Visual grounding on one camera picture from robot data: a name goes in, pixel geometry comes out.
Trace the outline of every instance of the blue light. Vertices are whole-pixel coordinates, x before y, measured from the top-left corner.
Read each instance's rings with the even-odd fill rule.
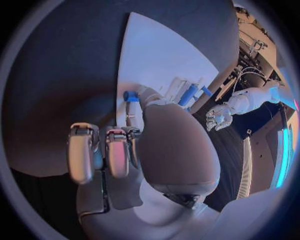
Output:
[[[280,173],[276,184],[276,188],[280,188],[284,183],[285,176],[288,170],[289,150],[290,150],[289,130],[285,128],[283,129],[282,162],[281,162],[281,168],[280,168]]]

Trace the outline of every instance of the white panel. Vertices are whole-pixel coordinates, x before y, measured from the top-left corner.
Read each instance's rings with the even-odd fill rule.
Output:
[[[213,64],[191,43],[166,26],[132,12],[127,23],[118,70],[116,123],[126,125],[124,91],[138,85],[165,95],[175,78],[208,87],[218,74]],[[143,129],[140,107],[136,127]]]

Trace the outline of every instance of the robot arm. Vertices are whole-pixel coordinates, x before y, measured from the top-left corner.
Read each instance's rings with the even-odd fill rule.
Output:
[[[206,114],[206,127],[218,131],[232,123],[232,115],[242,115],[258,109],[264,102],[282,102],[296,109],[289,88],[277,81],[268,81],[263,87],[250,87],[232,94],[227,102],[211,108]]]

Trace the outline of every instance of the cyan light strip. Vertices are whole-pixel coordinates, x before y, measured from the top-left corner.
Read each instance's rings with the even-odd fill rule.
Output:
[[[289,130],[283,130],[283,152],[282,152],[282,162],[280,173],[278,177],[278,181],[276,184],[276,188],[280,188],[285,180],[285,176],[288,170],[288,163],[289,163],[289,155],[290,155],[290,138],[289,138]]]

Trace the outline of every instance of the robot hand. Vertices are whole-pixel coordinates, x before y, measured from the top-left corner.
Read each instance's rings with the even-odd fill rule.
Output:
[[[216,131],[228,127],[233,121],[228,105],[216,105],[206,113],[206,129],[208,132],[214,128]]]

